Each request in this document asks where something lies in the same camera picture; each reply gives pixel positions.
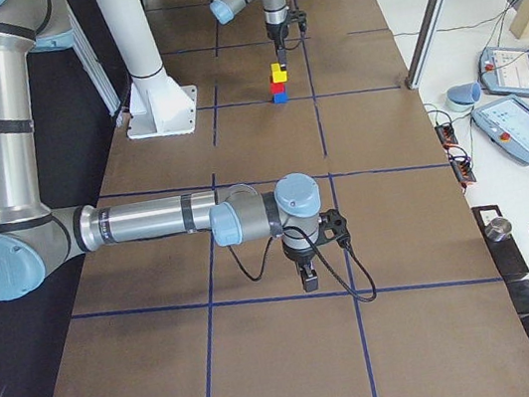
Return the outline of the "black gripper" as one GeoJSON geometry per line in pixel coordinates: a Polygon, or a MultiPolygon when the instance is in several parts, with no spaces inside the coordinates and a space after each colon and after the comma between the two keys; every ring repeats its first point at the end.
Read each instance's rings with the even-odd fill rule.
{"type": "Polygon", "coordinates": [[[306,293],[318,290],[318,274],[312,268],[311,262],[316,256],[315,251],[310,247],[306,249],[295,249],[287,245],[283,245],[282,250],[288,259],[296,263],[303,290],[306,293]]]}
{"type": "Polygon", "coordinates": [[[285,39],[288,36],[288,23],[283,20],[280,23],[276,24],[266,24],[266,32],[268,35],[268,38],[273,41],[274,47],[276,48],[275,54],[276,54],[276,60],[280,66],[280,69],[282,71],[286,71],[286,59],[285,59],[285,53],[284,53],[284,43],[285,39]]]}

